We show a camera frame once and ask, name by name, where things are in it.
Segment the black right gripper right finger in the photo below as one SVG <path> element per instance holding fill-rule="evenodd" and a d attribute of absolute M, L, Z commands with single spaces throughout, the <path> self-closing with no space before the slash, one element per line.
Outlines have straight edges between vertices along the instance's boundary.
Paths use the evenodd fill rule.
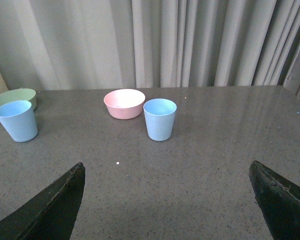
<path fill-rule="evenodd" d="M 300 187 L 258 161 L 249 179 L 273 239 L 300 240 Z"/>

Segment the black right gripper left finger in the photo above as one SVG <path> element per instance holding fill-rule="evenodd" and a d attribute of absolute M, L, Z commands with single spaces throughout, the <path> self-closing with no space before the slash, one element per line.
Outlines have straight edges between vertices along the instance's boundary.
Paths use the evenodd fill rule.
<path fill-rule="evenodd" d="M 0 221 L 0 240 L 68 240 L 77 219 L 86 169 L 79 162 Z"/>

